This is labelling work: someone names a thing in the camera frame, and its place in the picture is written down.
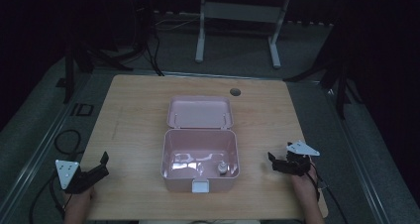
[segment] pink plastic container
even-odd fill
[[[177,192],[228,191],[238,177],[236,135],[229,99],[175,96],[170,101],[161,175]]]

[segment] container lid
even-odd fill
[[[174,96],[167,113],[167,125],[172,128],[232,127],[230,101],[222,96]]]

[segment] dark background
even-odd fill
[[[256,4],[260,1],[247,0]],[[263,2],[276,5],[278,0]],[[325,46],[326,50],[333,54],[346,46],[344,42],[349,37],[354,37],[357,46],[350,57],[350,78],[417,202],[419,2],[292,0],[286,15],[286,20],[301,21],[303,26],[310,22],[332,24],[340,16],[341,24],[336,26],[342,30],[336,30],[339,33]],[[153,0],[153,3],[161,13],[199,12],[198,0]],[[0,0],[0,22],[0,129],[50,66],[63,57],[65,30],[69,25],[97,48],[115,47],[113,25],[107,21],[107,9],[101,0]]]

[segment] hand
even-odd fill
[[[94,197],[95,188],[91,186],[80,194],[64,194],[65,216],[64,224],[83,223],[89,213],[91,199]]]
[[[313,178],[315,183],[317,183],[315,167],[311,166],[308,174]],[[306,174],[303,176],[291,175],[290,179],[293,184],[296,197],[303,209],[306,223],[324,223],[321,210],[318,206],[317,192],[312,180]]]

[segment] circular hole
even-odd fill
[[[233,96],[239,96],[239,95],[241,95],[241,90],[239,88],[232,88],[231,89],[231,94]]]

